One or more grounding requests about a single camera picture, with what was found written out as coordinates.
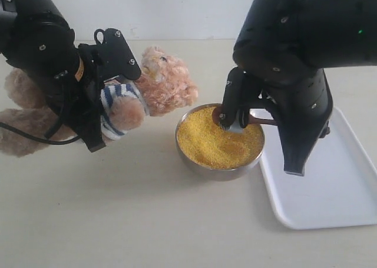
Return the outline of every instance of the striped shirt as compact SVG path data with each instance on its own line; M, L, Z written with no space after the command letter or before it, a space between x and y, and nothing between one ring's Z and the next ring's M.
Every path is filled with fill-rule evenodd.
M127 134L127 131L115 128L110 120L109 114L111 107L117 97L131 97L140 100L144 106L145 113L149 115L147 104L133 82L106 86L101 91L101 102L105 111L101 116L101 130L102 133L111 140L119 140L122 136Z

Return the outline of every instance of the teddy bear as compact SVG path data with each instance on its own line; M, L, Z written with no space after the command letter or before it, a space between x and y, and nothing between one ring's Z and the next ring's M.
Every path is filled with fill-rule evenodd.
M104 112L101 115L102 139L106 145L139 127L145 116L157 117L176 108L191 106L198 98L197 85L182 59L168 55L160 47L148 47L142 54L141 76L134 82L106 82L101 91ZM34 137L43 138L57 120L48 108L41 90L22 71L14 68L5 79L8 97L22 109L0 112L0 122ZM63 125L50 139L67 140L75 133ZM23 157L48 147L0 128L0 151Z

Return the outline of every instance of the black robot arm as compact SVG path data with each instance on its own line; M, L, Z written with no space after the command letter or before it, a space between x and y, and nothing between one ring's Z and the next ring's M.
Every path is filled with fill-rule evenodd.
M103 41L98 34L103 34ZM95 32L95 45L74 45L75 34L51 0L0 0L0 53L25 71L58 115L48 141L65 124L90 151L105 146L100 91L116 76L137 80L140 67L122 33Z
M236 109L266 109L277 122L285 172L304 176L317 140L330 131L323 69L376 65L376 35L376 0L254 0L234 46L243 75L228 78L243 88L233 95L226 88L220 124L239 123Z

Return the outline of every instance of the plastic tray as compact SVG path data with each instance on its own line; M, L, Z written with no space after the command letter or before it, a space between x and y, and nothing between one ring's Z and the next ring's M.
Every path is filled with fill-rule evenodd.
M253 110L271 118L265 110ZM305 176L283 171L277 128L263 126L266 145L261 159L273 211L295 230L377 224L377 171L346 118L337 108L330 119L331 133L319 140Z

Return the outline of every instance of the beige table surface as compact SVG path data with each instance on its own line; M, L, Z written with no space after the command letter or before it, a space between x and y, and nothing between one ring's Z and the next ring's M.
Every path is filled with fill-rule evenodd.
M159 44L188 63L196 105L220 102L233 41ZM2 59L0 75L11 70ZM336 105L377 164L377 69L329 70ZM1 109L14 107L0 89ZM291 231L274 217L260 168L206 182L180 161L174 130L188 109L148 118L91 154L82 144L22 159L0 155L0 267L377 267L377 227Z

